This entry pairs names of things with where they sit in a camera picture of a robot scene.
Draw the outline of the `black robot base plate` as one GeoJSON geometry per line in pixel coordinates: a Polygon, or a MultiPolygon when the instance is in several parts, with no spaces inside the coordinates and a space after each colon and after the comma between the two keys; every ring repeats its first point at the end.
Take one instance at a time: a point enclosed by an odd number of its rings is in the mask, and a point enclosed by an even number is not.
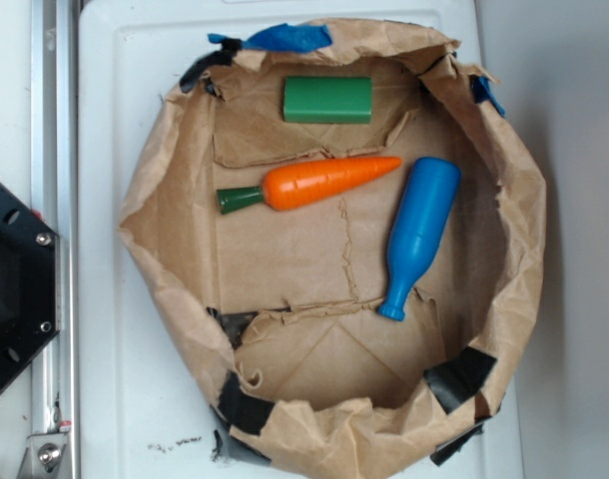
{"type": "Polygon", "coordinates": [[[58,240],[0,183],[0,395],[58,333],[58,240]]]}

